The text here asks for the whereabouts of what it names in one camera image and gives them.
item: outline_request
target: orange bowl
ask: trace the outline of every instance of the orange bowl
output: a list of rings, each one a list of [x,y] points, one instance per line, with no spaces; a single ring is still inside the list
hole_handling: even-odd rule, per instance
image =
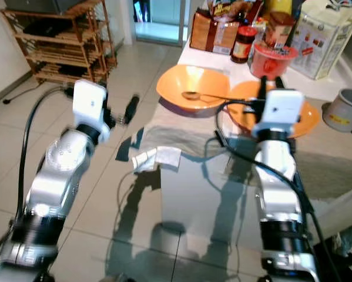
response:
[[[189,100],[182,92],[192,91],[201,94],[227,95],[229,79],[210,69],[197,66],[176,65],[168,69],[158,80],[156,91],[168,102],[187,111],[215,108],[224,99],[202,95],[198,100]]]
[[[258,96],[259,87],[260,82],[258,81],[246,81],[233,88],[229,96],[249,100]],[[267,85],[267,91],[273,88],[273,86]],[[250,133],[256,123],[255,116],[251,113],[243,113],[244,107],[245,105],[231,104],[228,105],[228,111],[231,118],[240,126],[244,133]],[[308,102],[304,102],[301,109],[301,121],[294,125],[294,134],[291,137],[305,135],[318,124],[319,120],[318,110]]]

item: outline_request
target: red jar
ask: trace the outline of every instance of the red jar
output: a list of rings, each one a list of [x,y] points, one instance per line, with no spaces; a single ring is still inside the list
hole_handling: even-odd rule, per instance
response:
[[[241,26],[237,30],[236,41],[230,59],[235,63],[246,63],[257,30],[251,26]]]

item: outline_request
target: red lid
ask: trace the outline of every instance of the red lid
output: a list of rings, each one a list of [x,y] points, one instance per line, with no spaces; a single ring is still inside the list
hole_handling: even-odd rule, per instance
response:
[[[283,47],[283,49],[273,49],[261,43],[254,45],[255,51],[258,51],[262,55],[278,60],[291,60],[299,55],[299,52],[293,47]]]
[[[253,37],[256,36],[257,30],[251,26],[241,26],[239,28],[239,34],[243,36]]]

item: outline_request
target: white box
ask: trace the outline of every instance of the white box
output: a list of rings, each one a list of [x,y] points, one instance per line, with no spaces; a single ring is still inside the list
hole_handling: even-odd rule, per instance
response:
[[[290,66],[313,79],[328,76],[351,35],[352,19],[336,26],[302,12],[292,41],[299,57]]]

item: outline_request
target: gray pot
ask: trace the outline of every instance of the gray pot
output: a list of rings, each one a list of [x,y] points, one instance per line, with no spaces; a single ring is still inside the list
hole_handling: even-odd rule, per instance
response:
[[[352,131],[352,89],[342,89],[323,113],[327,125],[341,132]]]

